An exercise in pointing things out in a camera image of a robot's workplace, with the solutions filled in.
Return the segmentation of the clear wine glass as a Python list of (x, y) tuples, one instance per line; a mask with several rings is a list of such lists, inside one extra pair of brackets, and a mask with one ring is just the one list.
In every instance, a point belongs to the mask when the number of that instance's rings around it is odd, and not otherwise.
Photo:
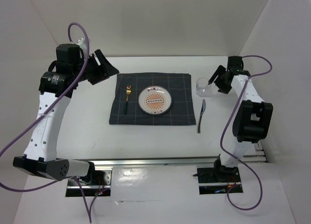
[(209, 97), (211, 95), (211, 83), (207, 78), (199, 78), (196, 82), (196, 95), (199, 97)]

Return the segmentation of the gold fork green handle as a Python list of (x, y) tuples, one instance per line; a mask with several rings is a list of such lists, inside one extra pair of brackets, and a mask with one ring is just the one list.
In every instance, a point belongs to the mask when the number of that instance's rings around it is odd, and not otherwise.
[(127, 114), (127, 109), (128, 109), (128, 100), (129, 100), (129, 95), (131, 94), (131, 85), (127, 85), (126, 87), (126, 100), (125, 100), (125, 104), (124, 104), (124, 109), (123, 109), (123, 114), (126, 115)]

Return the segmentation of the dark checked cloth placemat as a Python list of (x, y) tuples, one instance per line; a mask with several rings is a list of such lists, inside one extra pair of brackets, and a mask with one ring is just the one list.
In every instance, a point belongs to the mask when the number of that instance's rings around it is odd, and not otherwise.
[[(131, 85), (127, 114), (123, 114), (126, 87)], [(149, 86), (167, 89), (173, 98), (171, 108), (161, 115), (144, 113), (138, 105), (138, 96)], [(188, 73), (120, 73), (117, 75), (115, 98), (109, 124), (115, 125), (196, 125), (192, 102), (191, 75)]]

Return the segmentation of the white orange patterned plate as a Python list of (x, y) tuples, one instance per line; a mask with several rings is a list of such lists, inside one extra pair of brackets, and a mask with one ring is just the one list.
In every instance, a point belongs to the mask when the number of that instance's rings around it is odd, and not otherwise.
[(173, 103), (170, 92), (161, 86), (149, 86), (138, 96), (140, 109), (150, 115), (161, 115), (167, 112)]

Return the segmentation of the silver table knife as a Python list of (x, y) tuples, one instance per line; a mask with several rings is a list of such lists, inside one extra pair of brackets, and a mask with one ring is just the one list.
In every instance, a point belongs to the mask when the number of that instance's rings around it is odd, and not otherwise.
[(201, 111), (200, 111), (200, 115), (199, 115), (199, 120), (198, 120), (198, 123), (197, 123), (197, 133), (200, 134), (201, 133), (201, 122), (202, 122), (202, 117), (203, 117), (203, 114), (206, 110), (206, 100), (203, 99), (202, 100), (202, 106), (201, 106)]

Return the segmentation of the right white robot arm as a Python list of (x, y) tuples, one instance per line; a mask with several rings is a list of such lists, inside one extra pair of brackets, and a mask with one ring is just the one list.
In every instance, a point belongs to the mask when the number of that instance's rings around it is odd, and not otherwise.
[(267, 137), (273, 113), (273, 105), (267, 103), (256, 91), (252, 75), (244, 69), (242, 56), (228, 57), (227, 66), (218, 66), (209, 80), (218, 91), (228, 94), (235, 91), (238, 100), (229, 117), (226, 128), (232, 125), (232, 134), (236, 142), (230, 149), (223, 150), (212, 169), (212, 176), (217, 181), (224, 181), (237, 172), (238, 162), (248, 148)]

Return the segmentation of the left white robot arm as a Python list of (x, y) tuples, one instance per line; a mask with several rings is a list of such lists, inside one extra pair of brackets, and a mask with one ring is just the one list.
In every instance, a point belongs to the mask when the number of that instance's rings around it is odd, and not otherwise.
[(79, 82), (95, 85), (118, 73), (100, 50), (87, 51), (85, 38), (57, 46), (56, 60), (40, 79), (39, 122), (23, 155), (14, 158), (13, 166), (38, 177), (56, 181), (78, 177), (84, 184), (92, 184), (96, 179), (94, 163), (57, 157), (60, 127)]

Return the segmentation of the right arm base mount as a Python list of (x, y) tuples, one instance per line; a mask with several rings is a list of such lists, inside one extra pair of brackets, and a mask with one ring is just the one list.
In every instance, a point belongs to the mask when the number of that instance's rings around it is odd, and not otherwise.
[(217, 173), (214, 168), (200, 167), (192, 175), (198, 180), (200, 195), (243, 193), (242, 181), (238, 168), (233, 173)]

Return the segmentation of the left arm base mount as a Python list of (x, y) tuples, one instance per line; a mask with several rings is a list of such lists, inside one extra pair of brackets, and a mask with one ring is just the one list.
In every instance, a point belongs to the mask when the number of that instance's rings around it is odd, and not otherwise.
[[(78, 179), (85, 197), (108, 197), (111, 195), (112, 168), (103, 168), (95, 170), (92, 178), (85, 181)], [(82, 197), (78, 183), (70, 179), (67, 183), (66, 197)]]

